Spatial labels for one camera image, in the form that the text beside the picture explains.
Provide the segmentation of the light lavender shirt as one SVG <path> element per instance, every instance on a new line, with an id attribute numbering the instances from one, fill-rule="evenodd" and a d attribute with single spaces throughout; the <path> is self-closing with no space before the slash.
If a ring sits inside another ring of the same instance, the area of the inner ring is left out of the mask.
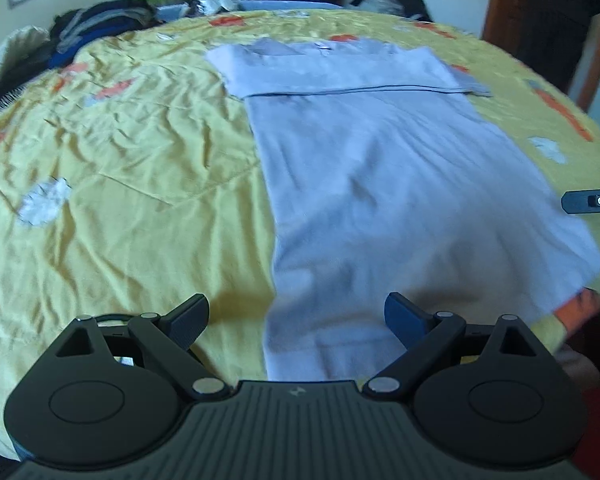
<path id="1" fill-rule="evenodd" d="M 400 292 L 471 323 L 535 322 L 600 274 L 586 224 L 426 47 L 264 38 L 207 54 L 244 102 L 274 218 L 274 382 L 363 379 L 400 356 Z"/>

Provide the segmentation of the yellow carrot print bedsheet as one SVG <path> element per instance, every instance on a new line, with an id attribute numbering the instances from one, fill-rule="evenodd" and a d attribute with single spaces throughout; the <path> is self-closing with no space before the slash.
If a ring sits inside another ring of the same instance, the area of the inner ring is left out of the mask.
<path id="1" fill-rule="evenodd" d="M 97 40 L 39 76 L 0 115 L 0 455 L 15 458 L 4 409 L 82 314 L 166 313 L 203 294 L 193 344 L 226 382 L 268 379 L 274 218 L 241 99 L 208 62 L 223 44 L 362 38 L 426 47 L 481 91 L 500 128 L 558 196 L 600 186 L 600 127 L 521 62 L 444 25 L 356 11 L 183 18 Z M 600 216 L 582 220 L 600 248 Z M 526 322 L 556 349 L 580 323 L 579 294 Z"/>

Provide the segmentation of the grey blue folded sweaters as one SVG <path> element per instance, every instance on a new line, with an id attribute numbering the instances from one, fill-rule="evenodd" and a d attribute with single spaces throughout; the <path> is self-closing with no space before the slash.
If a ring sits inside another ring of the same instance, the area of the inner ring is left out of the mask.
<path id="1" fill-rule="evenodd" d="M 111 0 L 72 10 L 55 18 L 50 29 L 48 68 L 67 66 L 86 44 L 135 32 L 155 24 L 155 11 L 144 0 Z"/>

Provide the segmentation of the brown wooden door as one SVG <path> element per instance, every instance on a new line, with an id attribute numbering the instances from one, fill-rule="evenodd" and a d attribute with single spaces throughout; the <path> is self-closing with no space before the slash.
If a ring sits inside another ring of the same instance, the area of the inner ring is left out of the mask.
<path id="1" fill-rule="evenodd" d="M 481 38 L 514 54 L 518 48 L 522 14 L 527 0 L 489 0 Z M 585 41 L 582 61 L 574 73 L 569 95 L 588 112 L 600 86 L 600 18 L 593 22 Z"/>

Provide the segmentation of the black white plastic bag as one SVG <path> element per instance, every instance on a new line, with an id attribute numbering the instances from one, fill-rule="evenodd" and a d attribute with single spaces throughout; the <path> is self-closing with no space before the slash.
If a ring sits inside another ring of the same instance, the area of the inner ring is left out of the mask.
<path id="1" fill-rule="evenodd" d="M 233 0 L 197 0 L 197 9 L 201 15 L 209 16 L 236 11 L 238 4 Z"/>

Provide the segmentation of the blue knitted blanket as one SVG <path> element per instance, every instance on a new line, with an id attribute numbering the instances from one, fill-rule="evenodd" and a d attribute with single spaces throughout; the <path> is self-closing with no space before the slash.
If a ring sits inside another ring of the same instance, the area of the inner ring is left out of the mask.
<path id="1" fill-rule="evenodd" d="M 299 0 L 245 0 L 238 3 L 241 11 L 338 10 L 340 6 L 328 2 Z"/>

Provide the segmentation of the person in black clothes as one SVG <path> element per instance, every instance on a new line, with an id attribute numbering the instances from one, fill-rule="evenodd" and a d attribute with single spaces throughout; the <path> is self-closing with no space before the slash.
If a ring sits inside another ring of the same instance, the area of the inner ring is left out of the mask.
<path id="1" fill-rule="evenodd" d="M 600 0 L 527 0 L 516 58 L 567 92 L 597 14 Z"/>

